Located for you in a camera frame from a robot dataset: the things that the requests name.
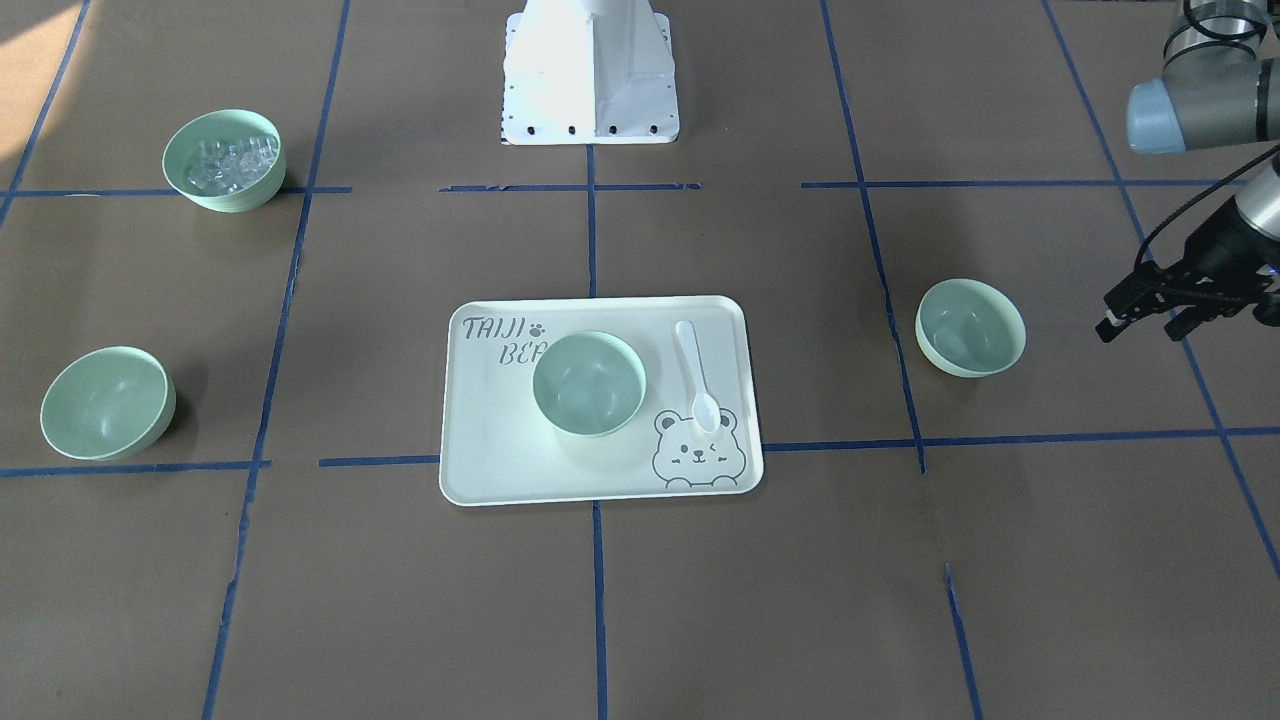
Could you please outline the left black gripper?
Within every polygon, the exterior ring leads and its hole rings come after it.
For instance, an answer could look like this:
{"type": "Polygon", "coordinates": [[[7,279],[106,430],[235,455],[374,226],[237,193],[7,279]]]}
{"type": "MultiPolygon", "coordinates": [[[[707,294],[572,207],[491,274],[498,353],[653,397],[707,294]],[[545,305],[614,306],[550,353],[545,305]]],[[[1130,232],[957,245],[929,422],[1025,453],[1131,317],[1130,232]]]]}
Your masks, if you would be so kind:
{"type": "Polygon", "coordinates": [[[1178,309],[1166,336],[1183,341],[1206,322],[1253,305],[1258,275],[1277,269],[1277,218],[1257,219],[1229,200],[1188,236],[1165,281],[1158,268],[1137,268],[1105,293],[1094,332],[1110,343],[1133,323],[1178,309]]]}

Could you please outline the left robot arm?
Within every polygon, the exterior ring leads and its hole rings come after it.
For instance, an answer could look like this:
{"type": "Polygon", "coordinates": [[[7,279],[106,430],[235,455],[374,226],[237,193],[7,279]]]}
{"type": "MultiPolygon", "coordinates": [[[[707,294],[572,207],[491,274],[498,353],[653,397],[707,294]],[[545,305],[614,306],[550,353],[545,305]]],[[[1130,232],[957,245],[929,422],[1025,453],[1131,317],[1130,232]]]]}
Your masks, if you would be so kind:
{"type": "Polygon", "coordinates": [[[1244,143],[1267,150],[1242,168],[1247,183],[1185,240],[1167,266],[1140,247],[1132,270],[1103,297],[1103,342],[1147,316],[1170,313],[1166,336],[1251,310],[1277,324],[1279,74],[1261,44],[1277,32],[1275,1],[1181,1],[1164,45],[1161,73],[1135,86],[1126,136],[1142,155],[1244,143]]]}

